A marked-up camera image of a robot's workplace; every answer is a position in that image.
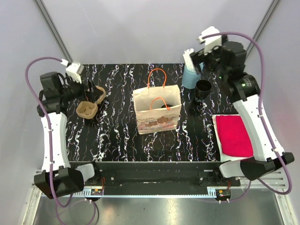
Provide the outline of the brown paper takeout bag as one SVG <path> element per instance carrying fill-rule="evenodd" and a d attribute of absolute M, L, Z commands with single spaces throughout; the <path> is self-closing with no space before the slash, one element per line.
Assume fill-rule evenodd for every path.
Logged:
<path fill-rule="evenodd" d="M 155 68 L 148 75 L 147 87 L 133 91 L 133 102 L 136 116 L 137 130 L 141 135 L 175 130 L 180 118 L 181 97 L 178 85 L 166 85 L 167 75 L 162 86 L 151 87 L 150 77 Z M 161 108 L 163 104 L 172 104 L 170 110 Z"/>

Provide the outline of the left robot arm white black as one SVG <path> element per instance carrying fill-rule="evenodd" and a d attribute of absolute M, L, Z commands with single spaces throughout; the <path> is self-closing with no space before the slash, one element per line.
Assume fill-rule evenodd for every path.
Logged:
<path fill-rule="evenodd" d="M 84 100 L 84 85 L 58 72 L 40 76 L 43 89 L 38 96 L 37 112 L 44 129 L 44 159 L 42 172 L 34 177 L 34 184 L 49 199 L 81 192 L 85 182 L 95 186 L 101 181 L 94 163 L 76 168 L 70 165 L 66 144 L 67 110 L 74 99 Z"/>

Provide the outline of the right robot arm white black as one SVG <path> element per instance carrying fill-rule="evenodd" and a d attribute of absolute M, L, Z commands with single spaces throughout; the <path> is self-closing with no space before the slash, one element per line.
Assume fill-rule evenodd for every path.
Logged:
<path fill-rule="evenodd" d="M 276 140 L 264 109 L 259 108 L 262 93 L 256 79 L 245 69 L 246 50 L 233 41 L 202 41 L 204 48 L 192 53 L 191 59 L 197 72 L 200 64 L 205 70 L 219 75 L 221 90 L 240 115 L 249 135 L 253 156 L 246 159 L 227 161 L 213 173 L 214 183 L 223 186 L 231 177 L 246 177 L 253 181 L 294 162 L 294 155 L 285 152 L 281 145 L 272 147 L 269 139 Z"/>

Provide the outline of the black plastic cup lid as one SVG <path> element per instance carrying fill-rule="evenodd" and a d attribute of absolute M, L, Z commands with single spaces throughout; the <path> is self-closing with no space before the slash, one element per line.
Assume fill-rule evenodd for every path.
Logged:
<path fill-rule="evenodd" d="M 163 105 L 161 106 L 161 108 L 166 108 L 167 110 L 170 110 L 171 107 L 173 107 L 172 104 L 163 104 Z"/>

